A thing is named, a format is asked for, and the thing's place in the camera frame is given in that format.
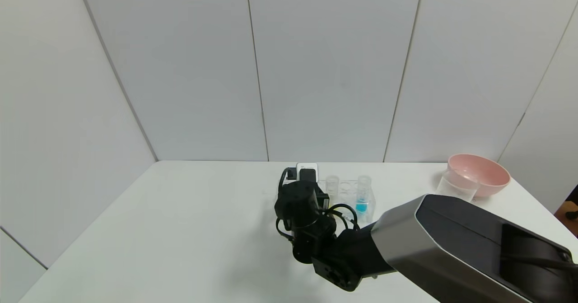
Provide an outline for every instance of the pink bowl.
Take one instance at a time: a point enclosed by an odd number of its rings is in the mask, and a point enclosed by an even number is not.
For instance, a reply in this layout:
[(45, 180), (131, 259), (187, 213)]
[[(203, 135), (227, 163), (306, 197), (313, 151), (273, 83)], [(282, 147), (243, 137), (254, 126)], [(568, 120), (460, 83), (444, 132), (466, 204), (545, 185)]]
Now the pink bowl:
[(471, 175), (480, 183), (475, 192), (476, 197), (487, 197), (496, 194), (510, 183), (510, 174), (498, 163), (473, 154), (452, 155), (447, 161), (448, 169), (458, 174), (464, 172)]

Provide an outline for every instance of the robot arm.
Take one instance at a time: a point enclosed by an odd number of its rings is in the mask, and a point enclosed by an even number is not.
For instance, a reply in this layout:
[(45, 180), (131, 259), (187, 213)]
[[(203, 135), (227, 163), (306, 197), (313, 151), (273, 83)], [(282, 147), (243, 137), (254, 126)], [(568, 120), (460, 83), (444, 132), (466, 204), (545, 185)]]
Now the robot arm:
[(397, 271), (442, 302), (578, 302), (568, 249), (458, 198), (424, 195), (338, 237), (318, 198), (315, 180), (280, 185), (277, 222), (291, 235), (279, 233), (299, 262), (344, 290)]

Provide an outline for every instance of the brown object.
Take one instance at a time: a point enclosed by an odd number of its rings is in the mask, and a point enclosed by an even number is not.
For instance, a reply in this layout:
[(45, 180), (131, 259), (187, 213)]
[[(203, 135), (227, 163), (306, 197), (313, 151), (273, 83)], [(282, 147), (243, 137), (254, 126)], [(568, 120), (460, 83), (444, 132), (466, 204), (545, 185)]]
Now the brown object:
[(562, 223), (564, 226), (574, 234), (578, 235), (578, 219), (569, 220), (566, 218), (566, 212), (576, 212), (578, 210), (578, 205), (571, 201), (565, 201), (558, 210), (554, 213), (554, 216)]

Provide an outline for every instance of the wall seam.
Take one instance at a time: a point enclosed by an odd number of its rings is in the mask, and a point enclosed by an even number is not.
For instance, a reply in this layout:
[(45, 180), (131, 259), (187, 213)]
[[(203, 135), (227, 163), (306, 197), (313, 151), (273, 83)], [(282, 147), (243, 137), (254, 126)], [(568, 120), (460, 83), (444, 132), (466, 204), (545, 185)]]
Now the wall seam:
[(110, 58), (110, 54), (109, 54), (107, 46), (105, 45), (105, 42), (103, 40), (103, 36), (101, 35), (101, 32), (98, 29), (97, 22), (94, 19), (93, 11), (90, 9), (89, 1), (88, 0), (82, 0), (82, 1), (84, 2), (84, 6), (86, 7), (86, 10), (89, 13), (90, 21), (93, 23), (94, 30), (97, 32), (98, 39), (101, 42), (101, 46), (103, 47), (103, 50), (105, 52), (105, 56), (107, 56), (107, 60), (109, 62), (110, 68), (112, 69), (112, 72), (114, 74), (114, 77), (116, 78), (118, 86), (120, 87), (120, 90), (122, 91), (122, 95), (124, 95), (124, 99), (126, 100), (126, 103), (128, 104), (128, 107), (130, 108), (130, 110), (132, 112), (132, 116), (136, 120), (136, 124), (139, 126), (140, 132), (142, 133), (143, 138), (145, 139), (145, 142), (146, 142), (147, 146), (149, 147), (151, 154), (153, 155), (154, 161), (158, 162), (157, 154), (154, 152), (153, 146), (150, 144), (150, 141), (146, 135), (145, 129), (143, 128), (142, 124), (140, 123), (140, 120), (139, 120), (138, 116), (136, 115), (135, 108), (134, 108), (134, 106), (132, 106), (132, 103), (131, 103), (130, 99), (128, 98), (128, 94), (126, 93), (126, 90), (124, 89), (124, 85), (122, 84), (120, 76), (118, 75), (118, 72), (117, 72), (116, 68), (114, 67), (114, 64), (112, 62), (112, 58)]
[(261, 120), (263, 122), (263, 135), (265, 137), (265, 151), (267, 152), (267, 161), (269, 162), (269, 145), (267, 143), (267, 130), (265, 128), (265, 111), (263, 110), (263, 96), (261, 94), (261, 80), (259, 77), (259, 65), (256, 60), (256, 46), (255, 46), (255, 32), (252, 27), (252, 15), (251, 15), (251, 0), (247, 0), (247, 8), (249, 11), (249, 23), (251, 25), (251, 37), (253, 41), (253, 54), (255, 55), (255, 69), (256, 69), (256, 84), (259, 88), (259, 101), (261, 102)]
[(387, 150), (390, 145), (390, 139), (392, 138), (392, 131), (394, 129), (394, 120), (396, 119), (396, 112), (399, 103), (399, 97), (401, 95), (401, 88), (403, 85), (403, 79), (405, 78), (405, 70), (407, 68), (407, 62), (409, 61), (409, 52), (411, 50), (411, 44), (413, 42), (413, 33), (415, 32), (415, 24), (417, 24), (417, 15), (420, 11), (421, 0), (417, 0), (417, 6), (415, 7), (415, 17), (413, 18), (413, 26), (411, 27), (411, 34), (409, 36), (409, 44), (407, 44), (407, 53), (405, 55), (405, 63), (403, 64), (403, 71), (401, 73), (401, 80), (399, 81), (398, 96), (396, 99), (396, 105), (394, 106), (394, 114), (392, 116), (392, 124), (390, 124), (390, 132), (387, 134), (386, 150), (383, 153), (383, 161), (386, 161)]
[(20, 249), (22, 249), (25, 253), (27, 253), (32, 259), (35, 260), (35, 262), (37, 262), (40, 266), (42, 266), (42, 268), (48, 270), (48, 267), (42, 263), (42, 261), (40, 261), (38, 258), (36, 258), (30, 251), (28, 251), (23, 245), (22, 243), (20, 243), (15, 237), (12, 236), (12, 234), (10, 234), (8, 231), (6, 231), (6, 229), (4, 228), (4, 226), (0, 226), (0, 230), (2, 230), (2, 232), (4, 232), (4, 234), (8, 235), (8, 237), (10, 239), (12, 239), (12, 241), (14, 241), (14, 243), (16, 243)]
[(508, 148), (508, 145), (510, 145), (510, 142), (512, 141), (512, 138), (514, 138), (514, 134), (516, 134), (516, 130), (518, 130), (518, 128), (520, 127), (520, 124), (522, 124), (522, 120), (524, 120), (524, 117), (526, 116), (526, 112), (528, 111), (528, 108), (530, 107), (530, 105), (532, 105), (532, 101), (534, 100), (534, 97), (536, 96), (538, 89), (540, 89), (541, 83), (544, 81), (544, 77), (545, 77), (546, 73), (548, 72), (550, 65), (552, 64), (554, 57), (556, 56), (556, 52), (558, 52), (558, 48), (560, 47), (560, 44), (562, 43), (562, 39), (564, 39), (564, 36), (566, 35), (566, 30), (568, 30), (568, 27), (570, 25), (570, 21), (572, 21), (572, 17), (574, 17), (574, 13), (576, 12), (576, 7), (578, 7), (578, 1), (574, 5), (574, 9), (572, 10), (572, 13), (570, 13), (570, 17), (568, 19), (568, 22), (566, 23), (566, 27), (564, 28), (564, 32), (562, 32), (562, 36), (560, 37), (560, 40), (558, 40), (558, 44), (556, 45), (556, 49), (554, 50), (554, 53), (552, 54), (552, 57), (550, 58), (548, 66), (545, 67), (545, 70), (544, 70), (544, 73), (540, 79), (540, 82), (538, 83), (538, 86), (534, 90), (534, 93), (532, 94), (532, 97), (530, 98), (530, 101), (528, 102), (528, 106), (526, 106), (526, 109), (524, 110), (524, 113), (522, 114), (522, 117), (520, 118), (518, 125), (516, 126), (516, 128), (514, 128), (514, 132), (512, 132), (512, 134), (510, 135), (510, 139), (508, 139), (506, 146), (504, 146), (502, 153), (500, 153), (500, 156), (498, 157), (497, 162), (499, 162), (500, 159), (502, 159), (502, 155), (504, 155), (504, 153), (506, 152), (506, 149)]

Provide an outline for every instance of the clear plastic vial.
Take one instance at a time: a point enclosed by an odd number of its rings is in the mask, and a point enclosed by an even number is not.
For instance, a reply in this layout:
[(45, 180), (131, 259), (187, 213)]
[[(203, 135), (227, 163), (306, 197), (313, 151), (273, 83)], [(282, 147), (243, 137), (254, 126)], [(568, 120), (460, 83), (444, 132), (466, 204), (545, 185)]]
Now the clear plastic vial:
[(357, 178), (357, 200), (355, 202), (355, 212), (362, 216), (367, 212), (371, 197), (371, 177), (362, 175)]
[(339, 194), (339, 177), (338, 176), (328, 176), (326, 178), (326, 192), (329, 196), (330, 205), (337, 203)]

